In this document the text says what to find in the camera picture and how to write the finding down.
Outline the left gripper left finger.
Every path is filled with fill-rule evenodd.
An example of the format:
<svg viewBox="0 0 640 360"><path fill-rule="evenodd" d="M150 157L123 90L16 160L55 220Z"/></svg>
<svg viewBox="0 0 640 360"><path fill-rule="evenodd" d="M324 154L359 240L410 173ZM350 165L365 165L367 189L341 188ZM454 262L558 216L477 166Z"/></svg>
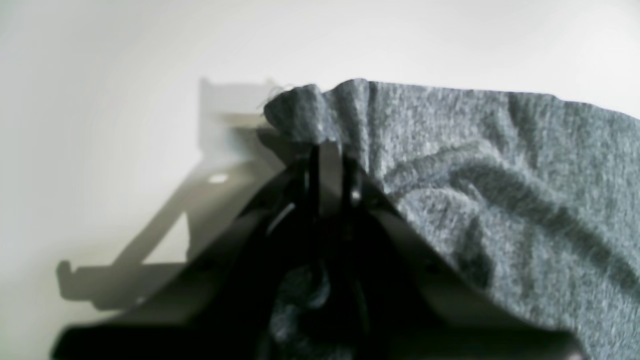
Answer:
<svg viewBox="0 0 640 360"><path fill-rule="evenodd" d="M128 310L64 329L54 360L254 360L271 353L269 325L288 274L321 278L321 148L262 187L181 269L137 267Z"/></svg>

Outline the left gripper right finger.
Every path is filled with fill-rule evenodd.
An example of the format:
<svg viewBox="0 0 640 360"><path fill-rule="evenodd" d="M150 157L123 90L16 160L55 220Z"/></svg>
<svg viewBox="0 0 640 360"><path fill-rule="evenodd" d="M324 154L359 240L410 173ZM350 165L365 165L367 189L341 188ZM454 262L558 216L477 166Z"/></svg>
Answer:
<svg viewBox="0 0 640 360"><path fill-rule="evenodd" d="M574 335L467 284L334 142L320 145L320 248L352 301L359 360L583 360Z"/></svg>

